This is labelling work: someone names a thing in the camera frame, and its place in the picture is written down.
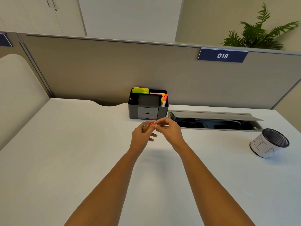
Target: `hand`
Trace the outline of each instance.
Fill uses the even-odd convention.
[[[185,143],[183,139],[181,127],[177,124],[177,122],[169,119],[168,117],[161,118],[156,122],[156,131],[162,133],[166,140],[170,142],[172,147],[176,149]]]
[[[154,125],[151,125],[147,130],[147,132],[145,133],[142,132],[142,124],[140,124],[137,128],[135,128],[135,130],[132,133],[132,141],[131,141],[129,152],[132,152],[137,156],[139,156],[144,150],[144,148],[146,147],[148,141],[152,141],[152,142],[154,141],[154,139],[150,138],[150,136],[152,137],[158,136],[155,133],[153,133],[154,130],[155,130]]]

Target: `sticky note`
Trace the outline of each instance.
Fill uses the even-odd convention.
[[[134,87],[133,89],[132,89],[132,92],[133,93],[147,93],[147,94],[149,94],[149,89],[148,88],[140,88],[140,87]]]

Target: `cabinet handle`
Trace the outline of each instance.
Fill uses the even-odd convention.
[[[52,3],[53,3],[53,5],[54,5],[54,7],[56,8],[56,5],[55,5],[55,2],[52,0]]]
[[[50,3],[48,2],[48,0],[46,0],[47,1],[47,4],[48,4],[48,7],[50,7]]]

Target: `white pen cup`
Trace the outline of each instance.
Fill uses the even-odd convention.
[[[288,139],[280,132],[266,128],[251,143],[251,150],[262,158],[269,158],[282,148],[290,145]]]

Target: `black desk organizer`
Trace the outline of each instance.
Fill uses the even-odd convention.
[[[166,90],[150,89],[150,93],[167,93]],[[168,97],[165,107],[161,107],[161,94],[130,93],[129,116],[130,119],[153,120],[166,117],[168,111]]]

